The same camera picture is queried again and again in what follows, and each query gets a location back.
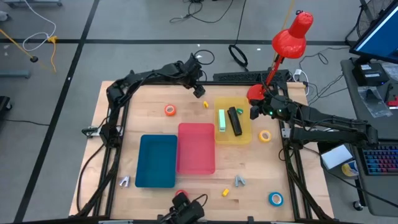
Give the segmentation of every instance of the desk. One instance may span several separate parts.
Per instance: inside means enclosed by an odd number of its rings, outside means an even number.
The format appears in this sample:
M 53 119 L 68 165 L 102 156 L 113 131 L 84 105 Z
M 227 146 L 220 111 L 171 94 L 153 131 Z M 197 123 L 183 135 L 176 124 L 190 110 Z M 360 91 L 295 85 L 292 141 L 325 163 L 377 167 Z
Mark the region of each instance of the desk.
M 106 116 L 108 102 L 105 89 L 112 82 L 103 82 L 99 92 L 93 125 L 99 125 Z M 173 189 L 140 189 L 135 187 L 135 175 L 139 142 L 143 134 L 177 134 L 181 122 L 213 123 L 213 102 L 217 96 L 246 96 L 249 86 L 210 86 L 205 85 L 206 94 L 200 99 L 192 95 L 192 90 L 173 85 L 146 85 L 140 87 L 131 99 L 127 116 L 124 143 L 118 170 L 118 180 L 131 176 L 129 188 L 119 185 L 115 188 L 114 202 L 111 211 L 112 219 L 156 219 L 158 214 L 165 215 L 172 205 L 172 198 L 178 189 L 184 189 L 191 199 L 201 194 L 208 194 L 205 205 L 206 220 L 247 220 L 253 216 L 255 221 L 282 220 L 293 221 L 292 202 L 287 180 L 285 163 L 278 160 L 282 148 L 280 129 L 277 120 L 269 116 L 260 116 L 252 121 L 252 141 L 242 146 L 216 145 L 216 171 L 212 175 L 177 175 Z M 307 103 L 303 85 L 289 83 L 289 95 L 295 101 Z M 209 102 L 208 109 L 203 108 L 203 101 Z M 164 106 L 173 104 L 177 113 L 173 117 L 164 115 Z M 257 135 L 263 129 L 272 133 L 269 143 L 261 143 Z M 83 164 L 102 144 L 100 138 L 87 142 Z M 318 150 L 316 144 L 308 145 Z M 301 151 L 301 158 L 307 188 L 326 214 L 333 217 L 330 198 L 319 156 Z M 104 151 L 102 150 L 88 165 L 82 180 L 81 205 L 91 197 L 98 186 Z M 235 175 L 246 179 L 246 186 L 235 188 Z M 222 191 L 228 188 L 227 197 Z M 281 207 L 273 207 L 268 202 L 268 195 L 278 191 L 284 196 Z M 107 190 L 103 194 L 103 205 Z M 298 201 L 302 197 L 296 188 Z M 76 193 L 70 214 L 76 214 Z M 300 216 L 304 217 L 302 203 L 299 203 Z
M 368 120 L 369 123 L 378 130 L 379 139 L 397 139 L 398 135 L 396 127 L 398 126 L 398 111 L 391 110 L 394 115 L 390 117 L 384 116 L 380 118 L 373 118 L 363 104 L 362 99 L 359 97 L 358 84 L 356 83 L 356 80 L 351 72 L 352 69 L 354 69 L 352 61 L 342 60 L 341 68 L 347 82 L 349 95 L 353 102 L 356 117 L 358 119 Z M 377 88 L 382 97 L 386 95 L 386 89 L 389 82 Z M 386 198 L 391 202 L 398 203 L 398 191 L 396 187 L 398 185 L 398 176 L 365 175 L 364 170 L 366 168 L 364 166 L 366 166 L 366 164 L 362 164 L 361 160 L 359 159 L 358 150 L 356 150 L 356 148 L 353 147 L 352 151 L 354 157 L 358 158 L 356 162 L 359 169 L 359 182 L 361 187 L 371 193 L 376 194 L 377 196 Z M 365 199 L 366 206 L 369 207 L 369 211 L 373 215 L 398 217 L 397 208 L 366 194 L 363 194 L 363 197 Z

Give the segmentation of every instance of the red desk lamp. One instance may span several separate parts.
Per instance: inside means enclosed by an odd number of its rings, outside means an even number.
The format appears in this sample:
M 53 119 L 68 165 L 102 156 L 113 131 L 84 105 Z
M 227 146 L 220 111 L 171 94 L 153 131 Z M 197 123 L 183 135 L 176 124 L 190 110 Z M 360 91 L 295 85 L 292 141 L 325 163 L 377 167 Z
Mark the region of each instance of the red desk lamp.
M 307 46 L 305 34 L 310 29 L 313 22 L 313 17 L 308 12 L 301 12 L 293 21 L 289 29 L 280 31 L 272 40 L 272 47 L 277 53 L 275 62 L 272 63 L 272 70 L 268 74 L 266 85 L 269 86 L 279 65 L 285 58 L 300 58 Z M 265 89 L 262 84 L 257 84 L 250 87 L 247 98 L 249 100 L 262 100 L 264 99 Z

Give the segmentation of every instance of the keyboard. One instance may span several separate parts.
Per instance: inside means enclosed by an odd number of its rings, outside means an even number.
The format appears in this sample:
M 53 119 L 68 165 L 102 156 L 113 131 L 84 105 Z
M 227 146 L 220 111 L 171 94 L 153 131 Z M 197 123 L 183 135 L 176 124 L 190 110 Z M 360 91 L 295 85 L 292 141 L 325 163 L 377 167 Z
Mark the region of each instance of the keyboard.
M 269 71 L 253 71 L 253 72 L 229 72 L 229 73 L 216 73 L 213 75 L 214 81 L 219 82 L 253 82 L 260 83 L 260 81 L 265 82 L 269 74 Z M 273 82 L 278 80 L 286 82 L 289 79 L 288 70 L 278 70 Z
M 398 144 L 362 149 L 367 175 L 398 175 Z

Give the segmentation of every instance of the lamp shade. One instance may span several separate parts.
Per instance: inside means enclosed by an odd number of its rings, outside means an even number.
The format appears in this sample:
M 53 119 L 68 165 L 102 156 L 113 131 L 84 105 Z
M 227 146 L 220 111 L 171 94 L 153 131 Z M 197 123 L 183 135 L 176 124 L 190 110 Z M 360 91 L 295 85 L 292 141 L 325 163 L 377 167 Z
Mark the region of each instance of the lamp shade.
M 305 34 L 313 23 L 313 16 L 301 12 L 289 29 L 280 31 L 272 40 L 272 47 L 282 57 L 299 58 L 305 52 L 307 41 Z

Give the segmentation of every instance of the blue tray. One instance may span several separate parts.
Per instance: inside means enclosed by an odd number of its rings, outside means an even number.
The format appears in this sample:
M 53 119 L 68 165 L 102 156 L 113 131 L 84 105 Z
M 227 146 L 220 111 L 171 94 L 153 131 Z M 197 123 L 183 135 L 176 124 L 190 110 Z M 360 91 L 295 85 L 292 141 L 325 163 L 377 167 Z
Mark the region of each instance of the blue tray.
M 176 161 L 175 135 L 143 135 L 139 145 L 136 187 L 173 188 Z

